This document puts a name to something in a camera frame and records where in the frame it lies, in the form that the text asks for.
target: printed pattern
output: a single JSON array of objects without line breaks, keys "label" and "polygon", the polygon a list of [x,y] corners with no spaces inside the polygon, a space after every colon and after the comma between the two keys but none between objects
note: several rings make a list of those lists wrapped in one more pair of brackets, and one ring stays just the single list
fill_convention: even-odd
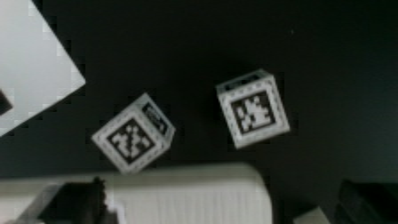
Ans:
[{"label": "printed pattern", "polygon": [[230,108],[241,134],[275,124],[266,91],[257,92],[230,102]]},{"label": "printed pattern", "polygon": [[129,119],[120,128],[113,131],[106,140],[129,165],[154,147],[152,140],[134,118]]},{"label": "printed pattern", "polygon": [[141,112],[145,114],[145,117],[147,117],[147,119],[150,121],[150,124],[155,127],[161,135],[164,135],[166,130],[168,130],[168,126],[166,126],[166,123],[164,123],[164,121],[159,117],[159,113],[157,113],[157,111],[155,111],[155,109],[154,109],[154,107],[148,103],[145,104],[145,106],[141,108]]}]

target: black and white marker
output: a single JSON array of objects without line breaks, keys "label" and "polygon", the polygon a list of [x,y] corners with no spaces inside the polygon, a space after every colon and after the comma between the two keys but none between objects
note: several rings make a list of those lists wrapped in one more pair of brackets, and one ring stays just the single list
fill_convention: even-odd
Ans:
[{"label": "black and white marker", "polygon": [[257,70],[216,86],[234,147],[289,131],[273,75]]},{"label": "black and white marker", "polygon": [[175,128],[143,94],[92,135],[118,171],[134,173],[170,147]]}]

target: gray surface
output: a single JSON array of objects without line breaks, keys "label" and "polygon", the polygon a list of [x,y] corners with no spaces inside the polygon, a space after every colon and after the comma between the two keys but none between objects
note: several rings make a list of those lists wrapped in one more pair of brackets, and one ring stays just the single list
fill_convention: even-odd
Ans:
[{"label": "gray surface", "polygon": [[[113,169],[84,139],[148,92],[177,128],[152,167],[248,161],[278,220],[314,205],[330,216],[340,178],[398,181],[394,0],[42,5],[86,87],[0,139],[1,177]],[[212,87],[259,67],[278,78],[292,132],[235,152]]]}]

